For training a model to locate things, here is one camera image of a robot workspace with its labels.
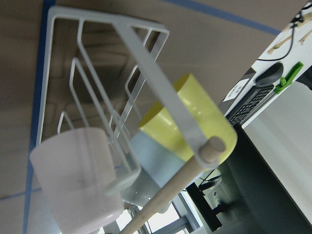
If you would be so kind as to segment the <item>yellow plastic cup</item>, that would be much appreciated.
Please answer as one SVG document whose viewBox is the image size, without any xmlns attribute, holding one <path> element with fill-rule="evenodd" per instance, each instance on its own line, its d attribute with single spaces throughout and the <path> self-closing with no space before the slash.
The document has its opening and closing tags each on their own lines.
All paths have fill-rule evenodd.
<svg viewBox="0 0 312 234">
<path fill-rule="evenodd" d="M 236 131 L 193 74 L 185 74 L 173 87 L 204 135 L 207 138 L 216 136 L 223 140 L 226 150 L 219 158 L 219 163 L 222 164 L 236 146 Z M 151 106 L 138 127 L 183 161 L 187 161 L 193 155 L 168 110 L 160 102 L 157 101 Z"/>
</svg>

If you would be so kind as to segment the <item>black keyboard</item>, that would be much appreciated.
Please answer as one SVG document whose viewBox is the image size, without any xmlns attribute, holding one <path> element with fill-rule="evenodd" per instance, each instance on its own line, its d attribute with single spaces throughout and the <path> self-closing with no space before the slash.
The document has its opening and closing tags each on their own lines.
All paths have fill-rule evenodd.
<svg viewBox="0 0 312 234">
<path fill-rule="evenodd" d="M 263 100 L 274 88 L 273 84 L 259 87 L 253 86 L 238 104 L 226 115 L 231 125 L 241 124 L 247 115 Z"/>
</svg>

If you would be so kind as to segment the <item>black computer mouse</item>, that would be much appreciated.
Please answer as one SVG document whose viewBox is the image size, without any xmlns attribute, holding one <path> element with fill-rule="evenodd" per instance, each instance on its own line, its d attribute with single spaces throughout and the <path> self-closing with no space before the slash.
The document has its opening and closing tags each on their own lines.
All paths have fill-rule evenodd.
<svg viewBox="0 0 312 234">
<path fill-rule="evenodd" d="M 273 84 L 281 78 L 283 71 L 284 66 L 281 62 L 273 64 L 255 79 L 256 86 L 264 87 Z"/>
</svg>

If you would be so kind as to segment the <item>grey plastic cup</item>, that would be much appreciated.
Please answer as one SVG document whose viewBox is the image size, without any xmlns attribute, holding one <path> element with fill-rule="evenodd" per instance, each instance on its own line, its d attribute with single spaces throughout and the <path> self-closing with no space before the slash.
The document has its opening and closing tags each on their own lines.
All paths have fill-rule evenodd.
<svg viewBox="0 0 312 234">
<path fill-rule="evenodd" d="M 144 207 L 160 190 L 156 182 L 142 168 L 135 182 L 121 191 L 124 202 Z"/>
</svg>

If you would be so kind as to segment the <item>light blue plastic cup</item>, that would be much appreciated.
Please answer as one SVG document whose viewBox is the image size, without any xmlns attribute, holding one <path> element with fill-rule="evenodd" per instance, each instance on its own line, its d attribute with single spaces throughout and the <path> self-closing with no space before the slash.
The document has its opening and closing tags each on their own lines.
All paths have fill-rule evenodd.
<svg viewBox="0 0 312 234">
<path fill-rule="evenodd" d="M 159 187 L 163 187 L 185 164 L 143 131 L 138 131 L 130 143 L 141 166 Z"/>
</svg>

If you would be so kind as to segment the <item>green plastic clamp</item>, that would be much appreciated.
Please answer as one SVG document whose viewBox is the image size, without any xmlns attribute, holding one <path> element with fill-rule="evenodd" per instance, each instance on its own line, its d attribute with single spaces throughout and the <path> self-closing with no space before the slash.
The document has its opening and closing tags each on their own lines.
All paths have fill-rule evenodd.
<svg viewBox="0 0 312 234">
<path fill-rule="evenodd" d="M 276 95 L 280 94 L 283 90 L 285 90 L 288 86 L 290 86 L 296 77 L 296 75 L 299 73 L 299 71 L 303 68 L 302 62 L 297 62 L 291 70 L 288 72 L 288 74 L 285 77 L 280 78 L 280 83 L 275 87 L 274 93 Z"/>
</svg>

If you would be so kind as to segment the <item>pink plastic cup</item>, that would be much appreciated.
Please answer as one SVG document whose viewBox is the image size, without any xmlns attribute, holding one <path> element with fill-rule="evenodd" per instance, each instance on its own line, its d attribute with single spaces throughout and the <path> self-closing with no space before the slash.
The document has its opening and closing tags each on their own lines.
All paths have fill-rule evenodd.
<svg viewBox="0 0 312 234">
<path fill-rule="evenodd" d="M 120 193 L 106 193 L 116 172 L 102 129 L 55 135 L 32 150 L 30 161 L 63 234 L 90 234 L 121 215 Z"/>
</svg>

